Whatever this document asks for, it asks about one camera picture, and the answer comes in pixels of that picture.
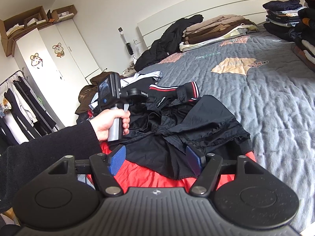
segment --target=blue gripper pad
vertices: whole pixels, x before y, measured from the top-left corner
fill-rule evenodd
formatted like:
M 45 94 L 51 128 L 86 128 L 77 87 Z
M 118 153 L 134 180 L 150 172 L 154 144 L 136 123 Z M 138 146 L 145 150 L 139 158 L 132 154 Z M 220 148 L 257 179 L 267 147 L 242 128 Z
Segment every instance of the blue gripper pad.
M 201 174 L 202 169 L 206 165 L 206 156 L 193 146 L 186 147 L 187 162 L 196 176 Z
M 107 155 L 107 165 L 109 172 L 115 176 L 126 159 L 126 147 L 117 146 L 110 154 Z

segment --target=metal screw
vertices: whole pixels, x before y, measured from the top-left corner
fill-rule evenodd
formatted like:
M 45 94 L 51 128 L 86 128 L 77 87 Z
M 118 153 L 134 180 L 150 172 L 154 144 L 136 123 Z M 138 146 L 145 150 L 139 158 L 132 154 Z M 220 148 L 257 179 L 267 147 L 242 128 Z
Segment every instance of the metal screw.
M 121 192 L 121 189 L 117 186 L 110 186 L 105 189 L 105 192 L 110 195 L 116 195 Z
M 206 191 L 207 191 L 207 189 L 203 186 L 194 186 L 192 188 L 192 192 L 195 194 L 199 194 L 199 195 L 205 194 Z

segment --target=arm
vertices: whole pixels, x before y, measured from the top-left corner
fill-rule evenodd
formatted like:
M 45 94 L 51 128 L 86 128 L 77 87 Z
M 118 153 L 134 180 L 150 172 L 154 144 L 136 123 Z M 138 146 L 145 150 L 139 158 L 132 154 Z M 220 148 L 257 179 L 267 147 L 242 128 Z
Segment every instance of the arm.
M 0 213 L 12 206 L 15 193 L 67 154 L 88 159 L 102 152 L 99 140 L 107 140 L 115 118 L 123 118 L 128 134 L 130 112 L 105 110 L 90 122 L 64 128 L 50 135 L 9 147 L 0 157 Z

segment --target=bed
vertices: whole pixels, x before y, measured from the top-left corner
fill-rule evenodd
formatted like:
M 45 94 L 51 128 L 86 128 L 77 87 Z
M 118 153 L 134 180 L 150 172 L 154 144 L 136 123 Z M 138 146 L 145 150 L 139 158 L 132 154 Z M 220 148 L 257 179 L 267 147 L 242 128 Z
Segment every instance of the bed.
M 261 5 L 270 0 L 211 0 L 206 6 L 204 1 L 186 0 L 139 22 L 146 46 L 175 20 L 194 14 L 206 20 L 233 13 L 262 22 Z M 183 6 L 188 10 L 179 10 Z M 256 161 L 297 193 L 300 209 L 292 226 L 301 232 L 315 221 L 315 73 L 292 52 L 292 43 L 258 28 L 258 33 L 173 54 L 141 73 L 161 70 L 162 87 L 196 81 L 201 95 L 219 99 L 251 134 Z M 148 182 L 158 180 L 155 176 Z

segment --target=device screen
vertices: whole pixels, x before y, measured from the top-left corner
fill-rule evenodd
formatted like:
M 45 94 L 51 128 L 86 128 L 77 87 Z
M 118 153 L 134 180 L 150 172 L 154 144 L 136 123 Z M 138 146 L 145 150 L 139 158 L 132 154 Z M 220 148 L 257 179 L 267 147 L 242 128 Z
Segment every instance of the device screen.
M 100 100 L 102 100 L 104 102 L 104 98 L 106 98 L 108 96 L 108 94 L 110 94 L 110 93 L 111 93 L 111 89 L 109 86 L 109 79 L 106 78 L 99 85 L 99 98 L 100 98 Z

